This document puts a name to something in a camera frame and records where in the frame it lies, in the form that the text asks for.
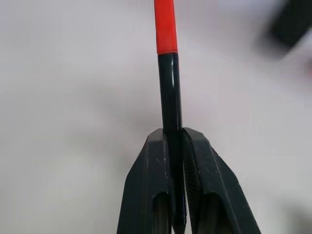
red plastic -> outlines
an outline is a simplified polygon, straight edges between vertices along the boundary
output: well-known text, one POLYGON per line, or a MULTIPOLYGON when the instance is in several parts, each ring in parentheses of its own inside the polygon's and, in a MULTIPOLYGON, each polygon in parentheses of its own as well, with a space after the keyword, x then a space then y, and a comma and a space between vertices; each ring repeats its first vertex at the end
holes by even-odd
POLYGON ((157 53, 177 53, 174 0, 155 0, 154 4, 157 53))

blurred black object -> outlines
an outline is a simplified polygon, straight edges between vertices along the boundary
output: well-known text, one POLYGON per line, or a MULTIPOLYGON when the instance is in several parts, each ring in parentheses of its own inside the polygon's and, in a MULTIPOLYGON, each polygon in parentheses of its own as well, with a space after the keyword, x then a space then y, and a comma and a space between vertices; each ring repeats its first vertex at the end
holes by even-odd
POLYGON ((288 0, 269 27, 269 37, 292 49, 308 32, 312 24, 312 0, 288 0))

glossy black tube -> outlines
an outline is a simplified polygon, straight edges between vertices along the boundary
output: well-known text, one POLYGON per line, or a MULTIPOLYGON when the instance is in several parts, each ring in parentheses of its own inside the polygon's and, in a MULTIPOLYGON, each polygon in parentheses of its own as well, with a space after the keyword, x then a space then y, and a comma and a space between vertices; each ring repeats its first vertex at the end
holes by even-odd
POLYGON ((178 54, 158 55, 158 67, 163 130, 176 133, 182 127, 178 54))
POLYGON ((181 151, 182 128, 178 54, 158 55, 163 131, 166 133, 170 161, 170 195, 172 227, 183 234, 186 225, 186 202, 183 160, 181 151))

gray surface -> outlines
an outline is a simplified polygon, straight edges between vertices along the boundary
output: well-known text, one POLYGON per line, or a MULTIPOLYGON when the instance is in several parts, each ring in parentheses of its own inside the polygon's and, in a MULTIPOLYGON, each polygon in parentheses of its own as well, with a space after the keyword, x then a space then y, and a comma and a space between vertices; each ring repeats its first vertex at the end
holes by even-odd
MULTIPOLYGON (((235 172, 262 233, 310 233, 312 47, 254 49, 275 3, 176 1, 184 126, 235 172)), ((0 233, 116 232, 161 126, 157 73, 152 0, 1 2, 0 233)))

white surface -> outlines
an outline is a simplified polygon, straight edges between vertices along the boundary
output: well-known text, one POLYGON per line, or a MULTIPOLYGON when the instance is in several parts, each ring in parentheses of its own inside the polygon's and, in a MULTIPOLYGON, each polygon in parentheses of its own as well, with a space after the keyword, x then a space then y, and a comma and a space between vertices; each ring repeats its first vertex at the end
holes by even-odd
MULTIPOLYGON (((291 219, 311 222, 312 47, 262 56, 277 2, 236 2, 175 2, 183 124, 235 172, 262 233, 293 234, 291 219)), ((153 10, 2 1, 0 233, 116 233, 125 177, 161 126, 153 10)))

